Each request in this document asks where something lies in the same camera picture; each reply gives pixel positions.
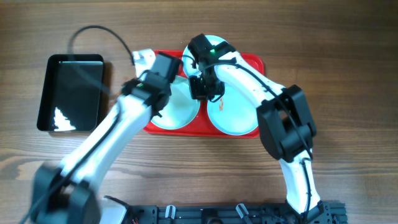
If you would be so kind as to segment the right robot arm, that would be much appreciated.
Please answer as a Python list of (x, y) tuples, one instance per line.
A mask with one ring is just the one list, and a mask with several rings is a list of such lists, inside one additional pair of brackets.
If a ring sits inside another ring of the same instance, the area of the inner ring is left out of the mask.
[(187, 50), (196, 69), (188, 77), (191, 97), (215, 103), (225, 95), (226, 85), (242, 94), (256, 110), (262, 145), (281, 165), (287, 204), (301, 223), (314, 220), (320, 215), (321, 202), (312, 173), (317, 129), (303, 90), (269, 80), (222, 38), (212, 44), (199, 34)]

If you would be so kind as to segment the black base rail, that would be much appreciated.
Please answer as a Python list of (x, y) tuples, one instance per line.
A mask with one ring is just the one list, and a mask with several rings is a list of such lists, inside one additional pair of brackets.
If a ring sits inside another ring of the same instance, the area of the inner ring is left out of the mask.
[(137, 224), (348, 224), (343, 203), (320, 202), (306, 215), (299, 214), (287, 203), (214, 207), (131, 206), (127, 223)]

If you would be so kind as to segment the black rectangular container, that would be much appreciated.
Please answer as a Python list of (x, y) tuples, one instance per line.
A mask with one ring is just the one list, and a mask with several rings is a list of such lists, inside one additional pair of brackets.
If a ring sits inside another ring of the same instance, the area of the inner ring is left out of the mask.
[(104, 79), (99, 54), (55, 54), (49, 57), (37, 118), (37, 129), (48, 132), (92, 131), (99, 122), (102, 93), (81, 76)]

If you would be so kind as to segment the red plastic tray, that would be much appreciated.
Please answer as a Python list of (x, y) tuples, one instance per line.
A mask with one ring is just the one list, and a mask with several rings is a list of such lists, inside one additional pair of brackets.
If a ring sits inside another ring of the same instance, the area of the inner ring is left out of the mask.
[[(181, 50), (154, 50), (155, 54), (159, 52), (169, 54), (173, 57), (182, 57), (183, 51)], [(262, 75), (265, 74), (265, 64), (261, 58), (254, 54), (242, 53), (243, 59), (250, 64), (253, 68), (258, 70)], [(249, 132), (242, 135), (232, 135), (221, 132), (214, 126), (211, 119), (207, 113), (207, 103), (201, 103), (197, 115), (194, 117), (193, 121), (188, 123), (186, 126), (178, 129), (165, 129), (158, 127), (153, 123), (154, 119), (144, 127), (144, 131), (149, 134), (161, 134), (161, 135), (174, 135), (174, 136), (204, 136), (204, 137), (217, 137), (217, 138), (256, 138), (259, 136), (259, 129), (257, 126), (255, 128), (249, 128)]]

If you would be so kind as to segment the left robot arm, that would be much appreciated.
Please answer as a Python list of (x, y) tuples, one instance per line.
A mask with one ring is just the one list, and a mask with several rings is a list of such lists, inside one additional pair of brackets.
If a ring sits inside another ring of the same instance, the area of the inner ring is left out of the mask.
[(128, 142), (169, 102), (170, 86), (182, 61), (147, 50), (135, 60), (137, 78), (125, 82), (105, 119), (57, 167), (42, 165), (34, 177), (32, 205), (25, 223), (127, 223), (129, 205), (98, 199), (109, 168)]

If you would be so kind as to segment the light blue plate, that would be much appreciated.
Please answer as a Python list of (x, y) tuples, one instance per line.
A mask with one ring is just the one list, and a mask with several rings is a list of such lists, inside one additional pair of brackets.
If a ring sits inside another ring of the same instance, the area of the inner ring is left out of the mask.
[[(226, 42), (225, 39), (222, 37), (218, 37), (216, 35), (205, 35), (211, 46), (216, 46), (222, 42)], [(198, 74), (198, 64), (193, 61), (194, 57), (192, 53), (189, 51), (188, 47), (185, 47), (183, 51), (183, 56), (182, 56), (182, 62), (183, 62), (183, 71), (187, 77), (190, 77), (192, 75), (199, 76)]]
[(224, 95), (217, 102), (208, 102), (207, 113), (216, 129), (232, 136), (248, 134), (258, 127), (255, 108), (227, 84)]
[(160, 111), (162, 116), (154, 116), (151, 122), (162, 129), (180, 129), (195, 119), (200, 102), (192, 99), (189, 82), (185, 77), (176, 76), (170, 89), (172, 94), (167, 105)]

